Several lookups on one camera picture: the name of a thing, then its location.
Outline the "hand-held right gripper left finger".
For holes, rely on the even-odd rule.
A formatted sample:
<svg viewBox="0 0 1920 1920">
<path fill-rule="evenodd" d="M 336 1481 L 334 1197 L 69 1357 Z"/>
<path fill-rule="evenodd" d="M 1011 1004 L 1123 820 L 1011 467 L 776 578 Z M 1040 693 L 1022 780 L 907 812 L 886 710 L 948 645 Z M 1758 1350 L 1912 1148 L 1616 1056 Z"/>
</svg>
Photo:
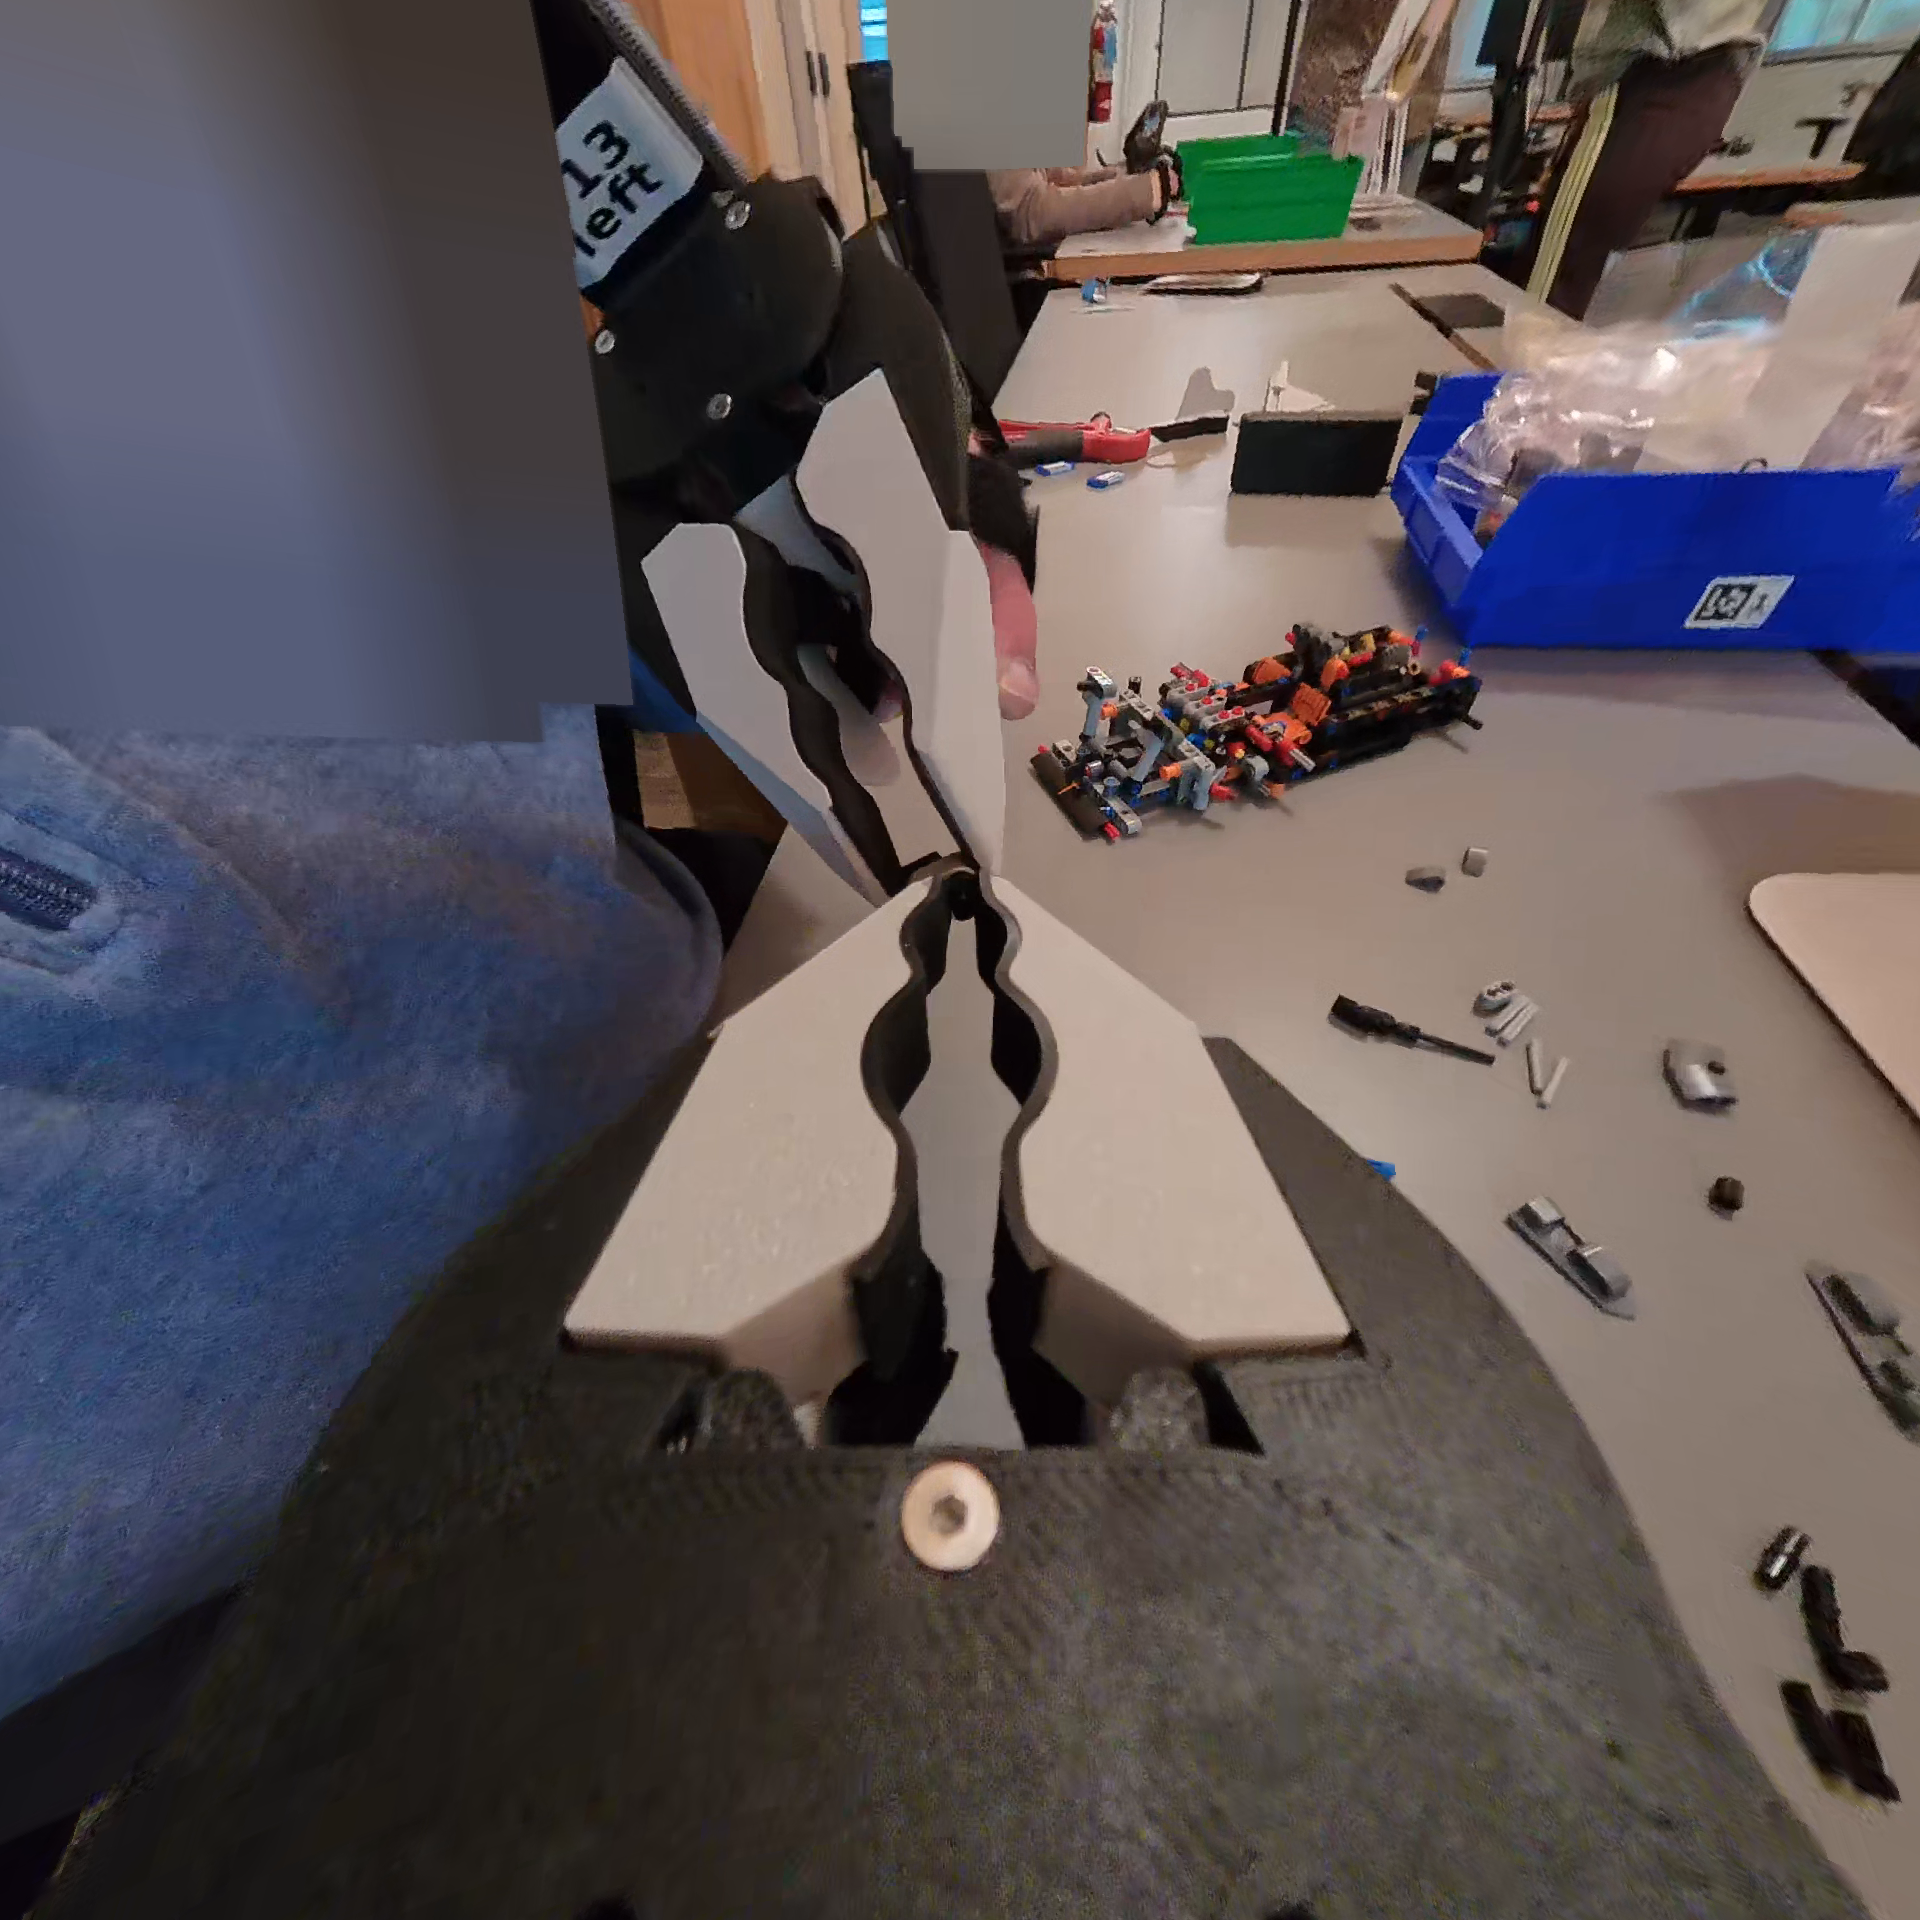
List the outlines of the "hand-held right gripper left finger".
<svg viewBox="0 0 1920 1920">
<path fill-rule="evenodd" d="M 914 877 L 708 1037 L 565 1314 L 568 1342 L 762 1373 L 902 1448 L 954 1377 L 906 1107 L 954 920 Z"/>
</svg>

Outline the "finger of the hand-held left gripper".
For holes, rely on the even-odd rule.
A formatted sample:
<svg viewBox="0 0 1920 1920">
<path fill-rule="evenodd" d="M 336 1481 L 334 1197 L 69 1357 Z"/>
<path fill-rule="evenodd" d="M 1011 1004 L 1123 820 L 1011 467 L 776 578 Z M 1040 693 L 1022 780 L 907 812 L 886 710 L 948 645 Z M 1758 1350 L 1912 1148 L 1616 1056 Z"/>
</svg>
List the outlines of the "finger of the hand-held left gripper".
<svg viewBox="0 0 1920 1920">
<path fill-rule="evenodd" d="M 882 370 L 827 400 L 795 492 L 856 562 L 928 801 L 957 849 L 995 873 L 1005 784 L 990 572 L 974 538 L 948 526 Z"/>
<path fill-rule="evenodd" d="M 754 533 L 686 521 L 642 576 L 708 738 L 844 882 L 876 905 L 900 893 L 894 837 L 802 660 L 797 572 Z"/>
</svg>

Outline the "wooden pillar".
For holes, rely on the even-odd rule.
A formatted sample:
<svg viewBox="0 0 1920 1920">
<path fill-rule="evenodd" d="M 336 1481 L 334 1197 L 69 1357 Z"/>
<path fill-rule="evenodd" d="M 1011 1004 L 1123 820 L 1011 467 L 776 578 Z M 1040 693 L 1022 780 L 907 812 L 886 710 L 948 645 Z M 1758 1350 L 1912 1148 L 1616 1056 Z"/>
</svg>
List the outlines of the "wooden pillar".
<svg viewBox="0 0 1920 1920">
<path fill-rule="evenodd" d="M 838 200 L 817 4 L 628 2 L 628 11 L 750 176 L 810 176 Z"/>
</svg>

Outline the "lego car assembly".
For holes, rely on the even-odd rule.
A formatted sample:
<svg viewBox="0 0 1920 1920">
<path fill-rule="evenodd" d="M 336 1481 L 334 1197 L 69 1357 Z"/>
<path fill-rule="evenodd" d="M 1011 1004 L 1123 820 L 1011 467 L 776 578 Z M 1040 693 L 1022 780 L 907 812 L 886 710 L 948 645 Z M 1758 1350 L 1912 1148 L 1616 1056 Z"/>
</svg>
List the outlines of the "lego car assembly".
<svg viewBox="0 0 1920 1920">
<path fill-rule="evenodd" d="M 1481 676 L 1429 656 L 1420 634 L 1300 622 L 1234 678 L 1176 664 L 1157 683 L 1090 667 L 1076 732 L 1043 744 L 1030 776 L 1086 837 L 1129 841 L 1158 812 L 1283 801 L 1291 787 L 1476 729 Z"/>
</svg>

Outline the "red and black tool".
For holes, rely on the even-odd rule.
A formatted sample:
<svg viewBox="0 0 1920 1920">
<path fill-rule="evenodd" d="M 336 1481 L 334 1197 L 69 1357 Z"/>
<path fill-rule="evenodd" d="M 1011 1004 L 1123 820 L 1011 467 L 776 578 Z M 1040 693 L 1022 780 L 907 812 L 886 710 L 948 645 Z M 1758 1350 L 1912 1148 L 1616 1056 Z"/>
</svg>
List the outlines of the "red and black tool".
<svg viewBox="0 0 1920 1920">
<path fill-rule="evenodd" d="M 1152 428 L 1123 428 L 1109 416 L 1092 416 L 1083 422 L 997 421 L 998 454 L 1020 470 L 1140 464 L 1161 446 L 1224 437 L 1230 422 L 1230 413 L 1186 416 Z"/>
</svg>

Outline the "white paper booklet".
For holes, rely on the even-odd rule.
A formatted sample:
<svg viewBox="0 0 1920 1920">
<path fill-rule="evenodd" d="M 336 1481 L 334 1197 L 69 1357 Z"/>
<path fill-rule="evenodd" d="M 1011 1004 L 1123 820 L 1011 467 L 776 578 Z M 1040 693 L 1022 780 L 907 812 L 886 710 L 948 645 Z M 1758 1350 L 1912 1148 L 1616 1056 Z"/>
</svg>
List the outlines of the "white paper booklet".
<svg viewBox="0 0 1920 1920">
<path fill-rule="evenodd" d="M 1742 464 L 1800 469 L 1905 305 L 1917 222 L 1816 232 L 1740 430 Z"/>
</svg>

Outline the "dark grey panel piece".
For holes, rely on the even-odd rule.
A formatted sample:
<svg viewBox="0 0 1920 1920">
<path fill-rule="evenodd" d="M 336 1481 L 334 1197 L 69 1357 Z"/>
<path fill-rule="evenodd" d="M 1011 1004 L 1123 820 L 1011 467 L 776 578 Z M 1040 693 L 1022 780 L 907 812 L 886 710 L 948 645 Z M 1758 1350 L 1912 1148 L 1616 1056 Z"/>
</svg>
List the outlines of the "dark grey panel piece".
<svg viewBox="0 0 1920 1920">
<path fill-rule="evenodd" d="M 1808 1285 L 1875 1401 L 1915 1443 L 1917 1356 L 1901 1332 L 1901 1308 L 1872 1277 L 1830 1265 L 1812 1261 Z"/>
<path fill-rule="evenodd" d="M 1600 1313 L 1622 1321 L 1637 1317 L 1633 1280 L 1620 1261 L 1579 1236 L 1549 1197 L 1537 1195 L 1514 1206 L 1504 1226 Z"/>
</svg>

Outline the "blue storage bin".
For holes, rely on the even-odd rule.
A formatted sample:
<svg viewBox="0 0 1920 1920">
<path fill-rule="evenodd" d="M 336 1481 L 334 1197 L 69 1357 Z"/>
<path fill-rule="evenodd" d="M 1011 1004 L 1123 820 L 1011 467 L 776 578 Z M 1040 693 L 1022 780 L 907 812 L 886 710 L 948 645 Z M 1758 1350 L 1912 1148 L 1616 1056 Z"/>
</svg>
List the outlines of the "blue storage bin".
<svg viewBox="0 0 1920 1920">
<path fill-rule="evenodd" d="M 1561 470 L 1481 544 L 1437 469 L 1494 390 L 1440 378 L 1390 488 L 1466 645 L 1915 656 L 1915 490 L 1892 469 Z"/>
</svg>

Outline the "dark cloth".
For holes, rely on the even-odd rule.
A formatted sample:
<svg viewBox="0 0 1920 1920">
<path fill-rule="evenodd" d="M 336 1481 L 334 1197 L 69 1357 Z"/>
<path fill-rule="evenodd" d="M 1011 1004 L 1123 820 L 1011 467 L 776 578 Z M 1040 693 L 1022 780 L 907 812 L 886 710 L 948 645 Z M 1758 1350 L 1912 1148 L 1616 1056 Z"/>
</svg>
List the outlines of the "dark cloth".
<svg viewBox="0 0 1920 1920">
<path fill-rule="evenodd" d="M 978 169 L 923 169 L 897 131 L 894 69 L 848 67 L 861 176 L 876 186 L 894 246 L 936 307 L 981 402 L 995 400 L 1022 331 L 990 181 Z"/>
</svg>

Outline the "clear plastic parts bags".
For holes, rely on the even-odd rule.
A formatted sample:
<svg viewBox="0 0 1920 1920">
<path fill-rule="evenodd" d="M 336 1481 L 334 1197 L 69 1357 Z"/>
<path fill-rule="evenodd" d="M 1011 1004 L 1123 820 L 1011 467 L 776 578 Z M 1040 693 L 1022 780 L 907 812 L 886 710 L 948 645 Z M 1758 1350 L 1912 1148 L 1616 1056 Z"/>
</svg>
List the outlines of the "clear plastic parts bags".
<svg viewBox="0 0 1920 1920">
<path fill-rule="evenodd" d="M 1620 254 L 1582 325 L 1512 321 L 1504 376 L 1442 458 L 1440 490 L 1470 520 L 1500 524 L 1549 474 L 1770 470 L 1738 460 L 1740 430 L 1817 228 Z M 1867 370 L 1795 470 L 1892 469 L 1915 488 L 1915 300 L 1914 273 Z"/>
</svg>

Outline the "white desk stand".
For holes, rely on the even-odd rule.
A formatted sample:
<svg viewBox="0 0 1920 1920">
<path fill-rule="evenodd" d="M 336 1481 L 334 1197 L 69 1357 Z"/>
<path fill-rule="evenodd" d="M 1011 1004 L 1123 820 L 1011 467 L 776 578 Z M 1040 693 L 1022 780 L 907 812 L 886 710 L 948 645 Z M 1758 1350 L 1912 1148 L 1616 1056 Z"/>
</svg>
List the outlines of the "white desk stand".
<svg viewBox="0 0 1920 1920">
<path fill-rule="evenodd" d="M 1917 1115 L 1917 875 L 1779 873 L 1746 912 Z"/>
</svg>

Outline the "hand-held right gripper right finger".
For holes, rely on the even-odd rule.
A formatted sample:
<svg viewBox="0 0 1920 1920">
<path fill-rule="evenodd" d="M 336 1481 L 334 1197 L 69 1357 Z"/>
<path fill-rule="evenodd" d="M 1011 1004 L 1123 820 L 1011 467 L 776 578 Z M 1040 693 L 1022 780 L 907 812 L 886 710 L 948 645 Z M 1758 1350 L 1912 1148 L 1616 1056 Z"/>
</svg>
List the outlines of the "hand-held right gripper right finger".
<svg viewBox="0 0 1920 1920">
<path fill-rule="evenodd" d="M 1005 877 L 977 956 L 998 1152 L 992 1350 L 1029 1448 L 1083 1448 L 1132 1380 L 1354 1344 L 1228 1074 L 1193 1020 Z"/>
</svg>

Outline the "person's left hand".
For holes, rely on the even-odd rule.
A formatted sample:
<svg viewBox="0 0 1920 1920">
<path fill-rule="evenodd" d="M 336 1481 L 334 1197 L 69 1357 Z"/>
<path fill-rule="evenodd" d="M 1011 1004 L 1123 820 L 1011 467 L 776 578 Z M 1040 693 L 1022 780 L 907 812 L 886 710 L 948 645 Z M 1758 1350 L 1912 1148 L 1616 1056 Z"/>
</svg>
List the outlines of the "person's left hand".
<svg viewBox="0 0 1920 1920">
<path fill-rule="evenodd" d="M 1022 722 L 1040 699 L 1040 638 L 1033 588 L 1012 554 L 988 542 L 977 542 L 977 552 L 990 584 L 998 717 Z"/>
</svg>

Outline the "black connector with axle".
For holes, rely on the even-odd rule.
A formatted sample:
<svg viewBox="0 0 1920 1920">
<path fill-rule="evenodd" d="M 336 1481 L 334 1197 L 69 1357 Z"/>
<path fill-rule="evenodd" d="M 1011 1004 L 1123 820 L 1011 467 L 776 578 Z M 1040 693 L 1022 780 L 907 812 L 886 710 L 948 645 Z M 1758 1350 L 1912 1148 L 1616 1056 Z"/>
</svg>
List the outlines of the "black connector with axle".
<svg viewBox="0 0 1920 1920">
<path fill-rule="evenodd" d="M 1467 1065 L 1492 1068 L 1498 1064 L 1498 1056 L 1484 1046 L 1435 1035 L 1424 1026 L 1346 994 L 1333 1000 L 1328 1020 L 1356 1037 L 1390 1043 L 1406 1049 L 1426 1049 Z"/>
</svg>

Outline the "wooden workbench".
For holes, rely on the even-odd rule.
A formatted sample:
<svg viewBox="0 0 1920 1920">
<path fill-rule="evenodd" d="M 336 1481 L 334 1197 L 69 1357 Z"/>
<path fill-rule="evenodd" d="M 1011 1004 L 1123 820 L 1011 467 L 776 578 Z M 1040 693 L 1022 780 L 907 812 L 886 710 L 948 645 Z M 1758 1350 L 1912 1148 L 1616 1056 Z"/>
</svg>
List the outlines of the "wooden workbench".
<svg viewBox="0 0 1920 1920">
<path fill-rule="evenodd" d="M 1053 284 L 1170 275 L 1300 275 L 1473 264 L 1481 228 L 1417 200 L 1358 197 L 1340 236 L 1204 246 L 1186 219 L 1080 233 L 1043 261 Z"/>
</svg>

